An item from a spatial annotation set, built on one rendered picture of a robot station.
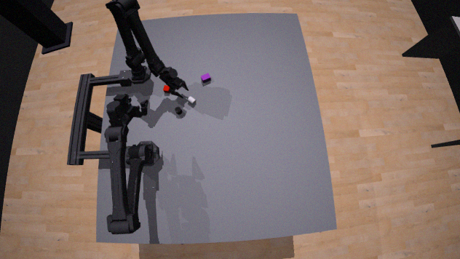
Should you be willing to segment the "purple block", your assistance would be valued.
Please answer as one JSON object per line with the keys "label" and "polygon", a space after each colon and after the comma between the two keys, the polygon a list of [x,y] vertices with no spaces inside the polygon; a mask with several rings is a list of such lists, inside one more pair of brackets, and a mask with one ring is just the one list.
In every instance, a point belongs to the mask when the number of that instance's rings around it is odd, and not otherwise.
{"label": "purple block", "polygon": [[208,73],[206,73],[205,75],[202,75],[201,79],[202,79],[203,83],[208,82],[208,81],[211,80],[210,75]]}

